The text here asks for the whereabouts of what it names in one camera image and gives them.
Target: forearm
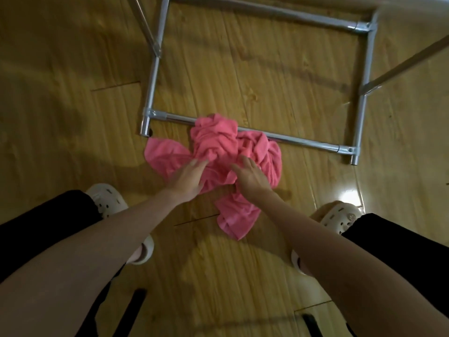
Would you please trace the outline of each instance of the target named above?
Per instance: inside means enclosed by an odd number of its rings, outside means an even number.
[[[177,204],[163,190],[60,241],[14,272],[0,285],[4,335],[73,336],[101,289]]]
[[[288,206],[275,193],[260,198],[256,205],[288,237],[357,335],[447,334],[446,317],[395,271]]]

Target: chrome pipe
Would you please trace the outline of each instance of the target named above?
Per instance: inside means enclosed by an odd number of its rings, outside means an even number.
[[[180,1],[214,1],[222,4],[227,4],[235,8],[250,9],[265,12],[267,14],[275,14],[284,16],[289,19],[299,20],[304,22],[311,22],[315,24],[348,29],[356,33],[367,33],[370,31],[370,24],[367,22],[347,21],[336,19],[334,17],[310,14],[303,11],[295,11],[293,9],[280,8],[265,4],[257,4],[244,0],[180,0]]]
[[[362,85],[359,94],[366,95],[370,93],[371,91],[380,87],[384,82],[401,75],[402,73],[406,72],[408,69],[412,67],[417,66],[418,64],[429,59],[431,56],[444,50],[447,46],[449,46],[449,35],[446,35],[441,40],[438,40],[437,42],[433,43],[424,50],[416,53],[414,56],[410,57],[406,61],[401,62],[398,66],[392,68],[387,73],[381,75],[380,77],[374,79],[373,81],[367,84]]]
[[[159,16],[158,33],[156,35],[156,41],[159,44],[159,46],[162,46],[162,39],[164,37],[164,29],[165,29],[165,23],[167,21],[167,13],[168,13],[169,4],[170,4],[170,0],[162,0],[161,13]],[[141,130],[140,130],[140,135],[145,136],[145,137],[151,137],[151,135],[152,135],[152,131],[151,131],[151,127],[150,127],[150,119],[151,118],[149,117],[148,112],[153,107],[154,90],[156,89],[156,80],[158,77],[159,62],[160,62],[160,57],[155,56],[153,59],[153,63],[151,65],[151,72],[149,73],[148,89],[146,92],[145,106],[143,108],[142,123],[141,123]]]
[[[180,116],[178,114],[171,114],[164,111],[151,110],[148,113],[148,117],[151,119],[162,120],[165,122],[179,123],[179,124],[187,124],[187,125],[195,125],[196,118]],[[312,141],[305,138],[292,137],[287,135],[280,135],[278,133],[272,133],[262,130],[254,130],[249,128],[239,127],[238,131],[259,131],[263,132],[269,139],[281,142],[281,143],[289,143],[304,147],[312,147],[316,149],[326,150],[330,152],[335,152],[343,155],[354,155],[356,153],[354,147],[342,146],[338,144],[331,144],[319,141]]]
[[[154,52],[154,55],[158,58],[161,57],[161,46],[159,43],[154,39],[153,33],[151,32],[151,29],[149,28],[148,21],[145,17],[145,11],[143,9],[142,2],[140,0],[127,0],[129,6],[131,7],[132,13],[134,14],[135,18],[139,22],[139,26],[142,30],[143,35],[145,36],[145,39],[148,43],[148,45],[151,47],[151,49]]]
[[[368,39],[366,44],[365,53],[365,65],[363,67],[362,85],[369,82],[369,75],[371,74],[371,64],[373,62],[374,40],[377,33],[377,19],[378,12],[373,14],[371,20],[371,31],[368,33]],[[360,95],[357,103],[357,115],[356,115],[356,127],[354,130],[354,141],[352,145],[356,148],[356,153],[351,157],[351,165],[357,165],[359,163],[360,146],[362,145],[362,131],[363,122],[365,120],[366,109],[366,95]]]

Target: metal tube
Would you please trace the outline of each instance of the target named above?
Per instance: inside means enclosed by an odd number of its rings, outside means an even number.
[[[282,15],[290,19],[300,20],[304,22],[312,22],[315,24],[337,27],[348,29],[356,33],[367,33],[369,32],[370,24],[367,22],[357,22],[357,21],[346,21],[341,19],[336,19],[333,17],[310,14],[303,11],[295,11],[292,9],[280,8],[265,4],[257,4],[254,2],[244,1],[244,0],[206,0],[206,1],[216,1],[223,4],[228,4],[233,7],[246,8],[252,10],[263,11],[269,14]]]
[[[398,75],[406,72],[408,69],[418,65],[421,62],[424,62],[426,59],[430,58],[434,54],[439,53],[443,49],[445,49],[447,46],[449,46],[449,35],[446,35],[441,40],[438,40],[436,43],[433,43],[429,47],[425,48],[424,50],[416,53],[411,58],[407,59],[404,62],[401,62],[398,66],[392,68],[387,73],[381,75],[380,77],[374,79],[373,81],[362,85],[360,88],[359,94],[360,95],[366,95],[370,93],[371,91],[377,89],[379,86],[381,86],[384,82],[397,77]]]
[[[143,32],[143,35],[145,36],[145,39],[147,40],[147,43],[151,47],[151,49],[154,52],[154,55],[157,57],[161,57],[161,46],[159,43],[154,39],[153,33],[151,32],[151,29],[149,28],[148,22],[145,17],[145,11],[143,9],[143,5],[140,0],[128,0],[129,6],[131,7],[132,13],[136,17],[137,21],[139,22],[140,28]]]
[[[149,112],[149,117],[151,119],[157,119],[162,120],[166,122],[173,122],[173,123],[179,123],[179,124],[187,124],[187,125],[195,125],[196,118],[193,117],[186,117],[186,116],[180,116],[178,114],[171,114],[163,111],[156,111],[151,110]],[[238,128],[239,131],[260,131],[263,132],[269,139],[281,143],[289,143],[289,144],[295,144],[305,147],[312,147],[316,149],[326,150],[330,152],[335,152],[338,154],[344,154],[344,155],[353,155],[355,153],[354,147],[348,147],[348,146],[341,146],[338,144],[331,144],[331,143],[324,143],[319,141],[312,141],[305,138],[298,138],[298,137],[292,137],[287,135],[280,135],[277,133],[267,132],[267,131],[261,131],[261,130],[254,130],[249,128]]]
[[[161,13],[159,16],[158,33],[156,35],[156,41],[159,46],[162,46],[162,39],[164,36],[165,22],[167,21],[168,5],[170,0],[162,0]],[[155,56],[151,65],[151,72],[149,74],[148,90],[146,93],[145,106],[142,113],[142,124],[140,135],[150,137],[152,132],[150,128],[150,116],[149,112],[153,107],[154,90],[156,89],[156,79],[158,77],[160,57]]]
[[[366,44],[365,66],[363,67],[362,85],[365,85],[369,82],[371,63],[373,62],[374,39],[376,38],[377,33],[377,18],[378,13],[375,12],[371,21],[371,31],[368,33]],[[351,165],[357,165],[359,163],[360,147],[362,145],[363,122],[365,119],[366,97],[366,95],[359,96],[359,100],[357,103],[356,127],[354,130],[354,141],[352,144],[356,148],[356,151],[355,154],[351,157]]]

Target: crumpled pink fabric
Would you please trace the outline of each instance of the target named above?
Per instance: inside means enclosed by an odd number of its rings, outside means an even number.
[[[240,164],[238,155],[252,158],[267,176],[271,187],[276,187],[281,178],[281,150],[274,141],[259,131],[237,132],[237,122],[219,114],[198,118],[190,130],[193,153],[181,143],[149,138],[145,148],[145,159],[166,180],[178,168],[197,158],[209,160],[201,180],[205,182],[201,193],[226,184],[233,184],[237,176],[230,169],[232,163]],[[249,203],[237,191],[215,202],[220,215],[218,225],[230,237],[240,240],[252,228],[261,210]]]

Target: black pants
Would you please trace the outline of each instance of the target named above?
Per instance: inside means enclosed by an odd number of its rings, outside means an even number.
[[[93,200],[80,190],[71,190],[4,223],[0,226],[0,256],[4,258],[0,283],[45,249],[100,220]],[[449,279],[444,268],[448,247],[375,214],[363,215],[342,236],[394,269],[449,317]],[[95,314],[109,287],[110,283],[98,295],[77,336],[97,336]]]

